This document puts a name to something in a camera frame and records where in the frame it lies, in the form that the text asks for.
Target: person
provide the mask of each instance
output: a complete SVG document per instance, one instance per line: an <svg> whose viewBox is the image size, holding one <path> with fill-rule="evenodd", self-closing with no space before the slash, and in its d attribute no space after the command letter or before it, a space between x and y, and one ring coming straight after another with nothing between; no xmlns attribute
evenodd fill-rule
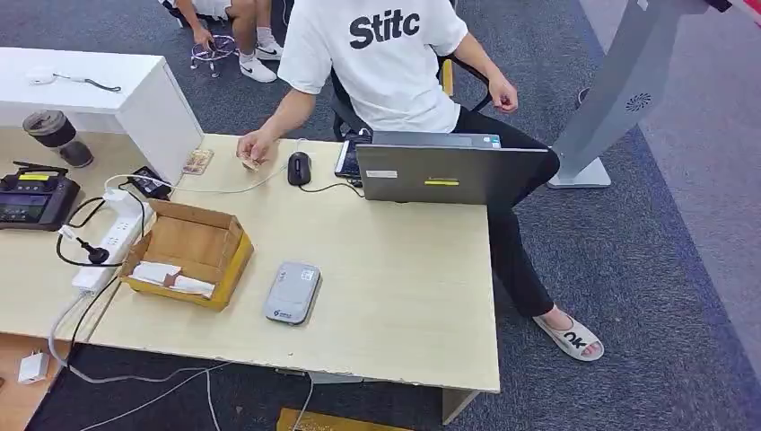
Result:
<svg viewBox="0 0 761 431"><path fill-rule="evenodd" d="M214 42L201 18L232 22L232 36L240 50L241 73L261 83L277 79L275 72L260 60L279 60L283 48L272 35L272 0L159 0L164 7L177 9L193 29L193 40L206 50Z"/></svg>
<svg viewBox="0 0 761 431"><path fill-rule="evenodd" d="M496 134L503 147L547 148L452 101L436 78L437 55L452 53L488 78L497 110L518 109L515 87L447 0L299 0L278 70L292 88L259 130L241 137L238 156L264 162L277 139L310 116L331 68L357 115L373 130ZM523 250L512 212L558 169L558 157L549 151L521 196L487 206L492 268L521 314L571 357L592 361L602 356L602 343L552 301Z"/></svg>

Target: white t-shirt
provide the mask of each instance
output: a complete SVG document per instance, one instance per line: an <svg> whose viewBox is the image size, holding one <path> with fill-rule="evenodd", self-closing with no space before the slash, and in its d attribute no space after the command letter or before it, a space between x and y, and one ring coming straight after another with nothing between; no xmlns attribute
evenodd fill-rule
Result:
<svg viewBox="0 0 761 431"><path fill-rule="evenodd" d="M278 75L317 94L333 67L374 130L448 133L459 105L436 78L436 56L467 34L449 0L296 0Z"/></svg>

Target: white cable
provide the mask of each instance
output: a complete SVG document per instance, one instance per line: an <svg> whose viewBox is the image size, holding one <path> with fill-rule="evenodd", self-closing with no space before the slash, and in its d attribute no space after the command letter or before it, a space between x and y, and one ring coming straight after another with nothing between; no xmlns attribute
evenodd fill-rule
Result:
<svg viewBox="0 0 761 431"><path fill-rule="evenodd" d="M50 355L52 355L61 366L66 367L71 371L73 374L80 377L82 380L88 382L88 383L111 383L111 382L121 382L123 380L139 380L141 382L151 382L151 383L162 383L169 381L172 377L175 375L185 372L185 371L204 371L205 368L180 368L179 370L176 370L174 373L168 375L167 377L164 377L162 379L154 379L151 377L142 377L139 375L120 375L117 377L108 377L105 379L93 379L90 376L88 376L85 373L82 373L81 371L77 370L73 366L70 366L63 357L61 357L57 350L56 350L56 332L58 331L58 327L61 325L61 321L66 317L69 312L72 311L72 309L83 300L83 298L87 296L86 293L80 293L71 303L69 303L66 308L58 315L56 318L56 321L53 323L53 328L50 329L50 335L48 335L48 349L50 350Z"/></svg>
<svg viewBox="0 0 761 431"><path fill-rule="evenodd" d="M309 405L309 401L311 400L311 393L314 391L314 381L311 379L311 376L309 376L309 374L307 374L307 376L310 378L310 393L309 395L307 395L307 400L304 402L304 407L302 407L302 411L299 412L299 416L296 418L296 421L293 422L291 431L296 431L298 429L299 424L302 422L302 416L304 416L304 411L306 411L307 406Z"/></svg>
<svg viewBox="0 0 761 431"><path fill-rule="evenodd" d="M288 22L285 19L285 11L287 10L288 10L288 3L286 3L285 0L283 0L283 25L285 26L286 29L288 28Z"/></svg>
<svg viewBox="0 0 761 431"><path fill-rule="evenodd" d="M212 379L209 370L206 370L206 397L209 399L209 411L212 414L214 427L216 428L216 431L222 431L219 428L219 422L216 421L216 413L214 413L214 403L212 402Z"/></svg>
<svg viewBox="0 0 761 431"><path fill-rule="evenodd" d="M61 325L61 321L63 321L66 315L69 314L69 312L71 312L85 296L87 296L85 292L80 292L79 295L77 295L76 298L61 311L58 317L56 317L56 321L53 323L53 328L50 330L50 335L48 336L48 349L50 350L50 355L52 355L61 366L66 366L66 361L58 354L58 352L56 352L56 331L58 330L58 326Z"/></svg>
<svg viewBox="0 0 761 431"><path fill-rule="evenodd" d="M306 141L306 139L303 138L303 137L299 138L299 139L296 139L296 149L294 151L299 151L299 144L301 143L301 141ZM235 194L235 193L245 193L247 191L251 191L251 190L261 186L265 182L271 180L278 173L280 173L282 171L285 171L285 168L287 168L287 167L288 167L288 162L286 162L283 166L281 166L276 171L270 173L269 176L267 176L262 181L256 182L254 184L251 184L247 188L240 189L240 190L198 190L198 189L187 189L187 188L184 188L184 187L174 186L174 185L170 184L169 182L164 182L164 181L161 181L161 180L157 180L155 178L145 177L143 175L134 175L134 174L114 175L113 177L111 177L111 178L107 179L105 182L103 182L103 189L104 190L108 190L109 189L109 183L112 182L113 180L117 179L117 178L139 178L139 179L142 179L142 180L150 180L150 181L153 181L156 184L161 184L161 185L169 187L171 189L180 190L180 191L192 191L192 192L195 192L195 193L217 193L217 194L222 194L222 195L231 195L231 194Z"/></svg>
<svg viewBox="0 0 761 431"><path fill-rule="evenodd" d="M111 418L111 419L108 419L108 420L104 420L102 422L98 422L97 424L90 425L89 427L86 427L86 428L82 428L80 431L88 431L90 429L97 428L97 427L109 424L109 423L111 423L111 422L113 422L115 420L119 420L119 419L121 419L121 418L123 418L125 416L129 416L129 415L135 413L136 411L139 411L139 410L141 410L141 409L143 409L145 407L148 407L151 404L155 403L156 401L166 397L170 393L172 393L172 392L176 391L177 389L179 389L185 383L190 382L191 380L195 379L196 377L198 377L201 374L206 374L206 379L207 379L206 380L206 390L207 390L207 393L208 393L209 407L210 407L211 412L212 412L212 419L214 420L214 426L216 427L217 431L220 431L220 427L219 427L219 424L216 421L216 415L214 414L214 407L213 407L212 401L211 401L211 399L212 399L212 395L211 395L211 380L209 379L208 376L209 376L209 373L212 372L213 370L216 370L217 368L222 368L223 366L227 366L229 364L230 364L230 362L225 362L224 364L213 366L211 368L203 368L204 371L201 371L200 373L196 373L196 374L191 375L187 379L183 380L181 383L178 383L173 388L169 389L168 391L166 391L165 393L159 395L158 397L156 397L156 398L154 398L154 399L144 403L143 405L138 406L138 407L136 407L134 409L131 409L131 410L129 410L126 413L122 413L121 415L118 415L118 416L116 416L114 418Z"/></svg>

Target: slipper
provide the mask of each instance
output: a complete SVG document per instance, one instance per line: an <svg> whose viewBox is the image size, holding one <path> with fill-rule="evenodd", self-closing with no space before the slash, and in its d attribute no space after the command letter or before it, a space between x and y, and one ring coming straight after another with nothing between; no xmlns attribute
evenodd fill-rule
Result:
<svg viewBox="0 0 761 431"><path fill-rule="evenodd" d="M576 321L573 317L568 316L568 318L571 319L573 324L569 330L554 330L550 328L550 326L547 325L541 318L534 317L532 319L534 319L537 325L539 325L539 327L544 330L547 335L549 335L549 337L555 342L555 344L557 344L561 350L563 350L566 354L568 354L568 356L572 357L573 359L578 359L584 362L591 362L600 359L602 354L605 353L605 347L602 345L602 341L600 341L596 335L588 330L587 327ZM598 354L583 356L582 352L584 349L594 343L599 343Z"/></svg>

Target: hand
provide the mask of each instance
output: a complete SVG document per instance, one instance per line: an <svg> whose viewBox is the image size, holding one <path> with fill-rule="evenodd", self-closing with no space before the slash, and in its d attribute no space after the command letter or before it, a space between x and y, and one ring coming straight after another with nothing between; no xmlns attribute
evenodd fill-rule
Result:
<svg viewBox="0 0 761 431"><path fill-rule="evenodd" d="M198 27L193 30L193 40L196 43L203 45L204 49L208 51L211 48L210 44L214 43L214 36L212 36L212 33L210 33L209 30L203 27Z"/></svg>
<svg viewBox="0 0 761 431"><path fill-rule="evenodd" d="M512 114L518 109L518 90L502 73L489 79L489 94L492 96L494 107L500 112Z"/></svg>
<svg viewBox="0 0 761 431"><path fill-rule="evenodd" d="M238 139L237 155L241 159L264 163L269 160L267 155L275 143L276 139L264 130L254 130Z"/></svg>

